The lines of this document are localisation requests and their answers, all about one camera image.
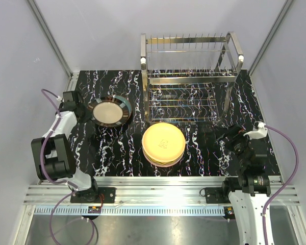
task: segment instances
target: glass panel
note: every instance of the glass panel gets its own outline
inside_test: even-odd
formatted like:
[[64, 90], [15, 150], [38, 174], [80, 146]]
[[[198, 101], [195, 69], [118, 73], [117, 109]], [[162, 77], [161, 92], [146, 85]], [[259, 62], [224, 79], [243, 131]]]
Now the glass panel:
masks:
[[[287, 209], [271, 207], [270, 211], [275, 244], [298, 244]], [[92, 228], [84, 220], [75, 221], [64, 228], [75, 218], [77, 217], [54, 216], [53, 231], [58, 232], [56, 239], [59, 243], [82, 245], [89, 240]], [[48, 215], [34, 215], [26, 244], [54, 244], [49, 234], [48, 222]], [[228, 223], [221, 217], [101, 216], [94, 223], [99, 232], [97, 244], [239, 244], [236, 222]], [[96, 244], [96, 239], [94, 236], [91, 244]]]

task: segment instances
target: cable connector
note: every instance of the cable connector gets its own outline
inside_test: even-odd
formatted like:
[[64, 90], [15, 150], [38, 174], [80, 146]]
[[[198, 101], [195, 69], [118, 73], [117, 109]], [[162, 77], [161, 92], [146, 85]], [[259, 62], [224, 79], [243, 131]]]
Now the cable connector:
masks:
[[57, 97], [57, 101], [63, 102], [63, 98], [62, 98], [61, 96], [58, 96], [58, 97]]
[[249, 131], [247, 133], [244, 134], [248, 135], [250, 139], [262, 139], [265, 138], [267, 135], [267, 128], [265, 127], [265, 123], [262, 121], [258, 122], [258, 128], [257, 129], [253, 129], [253, 131]]
[[49, 134], [49, 133], [54, 133], [55, 131], [52, 129], [52, 128], [50, 128], [48, 131], [47, 131], [47, 134]]

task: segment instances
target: black marble surface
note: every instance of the black marble surface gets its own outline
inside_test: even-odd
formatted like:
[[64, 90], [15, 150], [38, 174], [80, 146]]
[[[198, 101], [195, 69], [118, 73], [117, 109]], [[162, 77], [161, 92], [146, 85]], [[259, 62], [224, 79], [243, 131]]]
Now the black marble surface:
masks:
[[[219, 112], [222, 111], [227, 83], [212, 84]], [[93, 122], [77, 124], [69, 137], [77, 166], [93, 176], [235, 176], [239, 165], [236, 156], [215, 144], [222, 130], [204, 122], [177, 125], [186, 138], [181, 161], [173, 167], [161, 168], [148, 163], [143, 156], [141, 139], [147, 125], [144, 121], [143, 91], [139, 70], [81, 71], [76, 89], [85, 104], [106, 95], [127, 98], [133, 107], [131, 121], [121, 128], [100, 128]], [[231, 107], [223, 127], [239, 124], [252, 130], [263, 121], [260, 108], [246, 70], [238, 76], [231, 96]], [[265, 171], [279, 175], [269, 138]]]

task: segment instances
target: stack of plates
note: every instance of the stack of plates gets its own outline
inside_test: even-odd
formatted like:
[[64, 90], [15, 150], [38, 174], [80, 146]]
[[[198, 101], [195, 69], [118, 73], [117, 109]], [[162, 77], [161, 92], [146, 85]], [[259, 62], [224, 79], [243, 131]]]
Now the stack of plates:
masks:
[[180, 129], [164, 122], [149, 127], [142, 139], [145, 158], [158, 167], [170, 167], [181, 160], [185, 137]]

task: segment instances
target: stainless steel dish rack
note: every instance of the stainless steel dish rack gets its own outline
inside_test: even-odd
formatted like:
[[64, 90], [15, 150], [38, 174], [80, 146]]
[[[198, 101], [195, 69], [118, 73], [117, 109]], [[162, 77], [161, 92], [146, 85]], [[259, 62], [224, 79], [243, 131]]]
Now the stainless steel dish rack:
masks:
[[[234, 32], [207, 37], [196, 34], [146, 38], [142, 34], [145, 121], [220, 123], [228, 112], [230, 94], [243, 61]], [[221, 115], [213, 83], [228, 83]]]

